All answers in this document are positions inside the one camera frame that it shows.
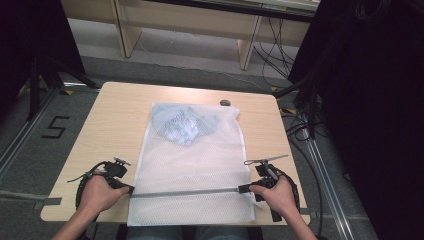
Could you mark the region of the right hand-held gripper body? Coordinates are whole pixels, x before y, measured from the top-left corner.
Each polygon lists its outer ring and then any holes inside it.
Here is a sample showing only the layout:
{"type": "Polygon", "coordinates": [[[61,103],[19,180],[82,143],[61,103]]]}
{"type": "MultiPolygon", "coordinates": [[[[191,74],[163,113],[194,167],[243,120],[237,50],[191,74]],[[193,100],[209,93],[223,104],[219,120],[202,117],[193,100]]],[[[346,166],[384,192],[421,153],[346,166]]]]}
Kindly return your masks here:
{"type": "Polygon", "coordinates": [[[252,185],[273,188],[277,184],[279,177],[284,175],[284,172],[271,164],[271,161],[285,157],[287,157],[287,154],[264,159],[246,160],[244,164],[247,166],[253,165],[260,177],[258,181],[252,182],[252,185]]]}

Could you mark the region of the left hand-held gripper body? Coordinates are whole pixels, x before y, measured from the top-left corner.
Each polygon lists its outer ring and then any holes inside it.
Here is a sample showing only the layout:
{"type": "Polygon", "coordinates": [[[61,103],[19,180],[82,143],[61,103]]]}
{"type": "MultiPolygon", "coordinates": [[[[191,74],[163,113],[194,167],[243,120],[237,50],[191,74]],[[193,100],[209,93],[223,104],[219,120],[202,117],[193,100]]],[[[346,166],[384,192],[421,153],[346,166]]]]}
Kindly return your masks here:
{"type": "Polygon", "coordinates": [[[122,178],[127,172],[126,165],[128,165],[128,162],[118,157],[114,158],[114,162],[107,162],[105,164],[104,170],[106,173],[104,174],[104,177],[106,182],[113,189],[125,186],[125,184],[120,181],[120,178],[122,178]]]}

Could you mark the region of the white mesh laundry bag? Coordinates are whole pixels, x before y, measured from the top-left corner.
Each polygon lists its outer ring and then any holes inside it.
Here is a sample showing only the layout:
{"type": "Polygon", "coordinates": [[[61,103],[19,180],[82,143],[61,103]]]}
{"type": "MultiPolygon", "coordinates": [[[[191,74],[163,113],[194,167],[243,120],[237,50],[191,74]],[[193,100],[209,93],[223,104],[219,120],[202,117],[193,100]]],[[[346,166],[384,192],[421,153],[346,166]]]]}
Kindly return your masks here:
{"type": "Polygon", "coordinates": [[[247,223],[253,199],[237,187],[250,180],[245,142],[232,106],[191,105],[219,118],[217,130],[190,146],[157,135],[148,121],[130,198],[127,224],[159,226],[247,223]]]}

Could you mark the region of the person's right hand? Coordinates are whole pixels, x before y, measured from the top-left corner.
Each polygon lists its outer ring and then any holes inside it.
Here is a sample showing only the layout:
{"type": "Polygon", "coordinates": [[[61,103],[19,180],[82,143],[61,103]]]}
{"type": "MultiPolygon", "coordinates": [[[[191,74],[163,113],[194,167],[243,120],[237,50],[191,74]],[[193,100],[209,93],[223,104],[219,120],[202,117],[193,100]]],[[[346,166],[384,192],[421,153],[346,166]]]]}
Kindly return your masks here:
{"type": "Polygon", "coordinates": [[[299,214],[292,187],[286,177],[280,176],[276,185],[270,189],[259,185],[251,185],[249,189],[263,197],[269,207],[286,221],[299,214]]]}

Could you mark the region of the person's left hand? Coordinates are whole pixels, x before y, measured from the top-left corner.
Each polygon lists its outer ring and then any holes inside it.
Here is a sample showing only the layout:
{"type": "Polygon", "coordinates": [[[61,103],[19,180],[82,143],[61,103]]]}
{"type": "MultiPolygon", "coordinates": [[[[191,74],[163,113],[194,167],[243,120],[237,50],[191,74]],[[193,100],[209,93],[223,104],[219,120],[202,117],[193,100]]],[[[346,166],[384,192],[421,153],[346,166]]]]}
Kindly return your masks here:
{"type": "Polygon", "coordinates": [[[94,175],[86,182],[77,211],[83,212],[86,216],[97,216],[110,209],[128,192],[128,186],[114,189],[103,176],[94,175]]]}

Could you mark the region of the light blue garment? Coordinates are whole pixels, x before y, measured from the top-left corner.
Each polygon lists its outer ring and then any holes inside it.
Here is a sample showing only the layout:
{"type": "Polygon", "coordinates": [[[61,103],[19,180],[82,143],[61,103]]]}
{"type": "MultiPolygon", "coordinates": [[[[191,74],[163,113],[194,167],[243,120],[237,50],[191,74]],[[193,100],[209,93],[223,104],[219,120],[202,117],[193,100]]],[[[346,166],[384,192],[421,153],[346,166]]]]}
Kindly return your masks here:
{"type": "Polygon", "coordinates": [[[214,133],[219,118],[201,114],[191,105],[161,103],[153,105],[151,123],[157,135],[174,144],[190,146],[196,138],[214,133]]]}

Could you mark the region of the black metal stand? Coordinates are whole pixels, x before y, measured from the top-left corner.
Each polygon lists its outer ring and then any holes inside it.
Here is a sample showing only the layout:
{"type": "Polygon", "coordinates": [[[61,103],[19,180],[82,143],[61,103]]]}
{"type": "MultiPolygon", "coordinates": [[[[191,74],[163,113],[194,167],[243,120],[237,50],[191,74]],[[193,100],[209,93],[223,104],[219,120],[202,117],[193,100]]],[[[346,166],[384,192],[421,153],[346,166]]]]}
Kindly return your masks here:
{"type": "Polygon", "coordinates": [[[100,86],[90,80],[83,73],[71,68],[65,63],[49,56],[35,57],[30,64],[30,112],[28,120],[31,121],[41,110],[40,102],[40,79],[42,79],[49,89],[61,90],[64,87],[64,82],[59,76],[60,72],[65,72],[85,84],[91,89],[99,89],[100,86]]]}
{"type": "Polygon", "coordinates": [[[276,99],[279,99],[293,91],[297,90],[297,96],[294,100],[294,105],[296,108],[303,110],[307,113],[306,126],[309,131],[309,136],[314,139],[314,125],[315,125],[315,115],[317,111],[317,88],[316,81],[313,77],[305,77],[299,82],[294,83],[293,85],[274,92],[273,96],[276,99]]]}

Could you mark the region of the black curtain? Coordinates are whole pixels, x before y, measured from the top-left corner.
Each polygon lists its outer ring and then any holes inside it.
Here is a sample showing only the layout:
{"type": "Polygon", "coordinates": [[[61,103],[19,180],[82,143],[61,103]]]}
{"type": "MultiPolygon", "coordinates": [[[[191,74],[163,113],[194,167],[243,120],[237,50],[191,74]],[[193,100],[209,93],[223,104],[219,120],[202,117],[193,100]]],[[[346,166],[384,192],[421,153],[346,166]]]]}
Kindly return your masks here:
{"type": "Polygon", "coordinates": [[[289,79],[314,68],[379,240],[424,240],[424,0],[321,0],[289,79]]]}
{"type": "Polygon", "coordinates": [[[61,0],[0,0],[0,116],[30,74],[35,57],[49,56],[84,73],[61,0]]]}

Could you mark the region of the light wooden desk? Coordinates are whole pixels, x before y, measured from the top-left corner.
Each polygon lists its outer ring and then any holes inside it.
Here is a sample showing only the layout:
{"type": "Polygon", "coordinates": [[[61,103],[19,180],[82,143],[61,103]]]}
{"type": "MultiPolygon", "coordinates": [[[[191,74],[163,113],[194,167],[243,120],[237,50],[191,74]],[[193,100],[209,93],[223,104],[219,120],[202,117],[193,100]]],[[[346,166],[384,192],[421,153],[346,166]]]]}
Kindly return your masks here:
{"type": "Polygon", "coordinates": [[[321,0],[61,0],[72,19],[113,24],[121,56],[146,28],[232,38],[240,68],[256,42],[298,47],[321,0]]]}

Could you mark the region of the metal floor rail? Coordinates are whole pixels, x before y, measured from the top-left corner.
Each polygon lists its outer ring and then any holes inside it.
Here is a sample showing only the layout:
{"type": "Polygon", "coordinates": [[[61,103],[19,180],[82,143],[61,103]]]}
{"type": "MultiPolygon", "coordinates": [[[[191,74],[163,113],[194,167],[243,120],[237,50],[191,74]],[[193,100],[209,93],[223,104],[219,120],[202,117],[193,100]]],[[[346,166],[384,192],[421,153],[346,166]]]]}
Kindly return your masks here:
{"type": "Polygon", "coordinates": [[[329,173],[323,162],[323,158],[318,149],[317,143],[311,137],[311,134],[307,129],[304,129],[302,134],[306,138],[306,144],[312,158],[313,168],[317,174],[321,190],[326,197],[335,225],[340,234],[340,238],[341,240],[354,240],[351,225],[345,215],[341,202],[331,182],[329,173]]]}
{"type": "Polygon", "coordinates": [[[23,147],[30,139],[31,135],[44,117],[49,105],[59,95],[58,90],[49,90],[41,101],[38,112],[25,122],[23,127],[17,133],[11,144],[6,148],[0,156],[0,181],[6,175],[7,171],[18,157],[23,147]]]}

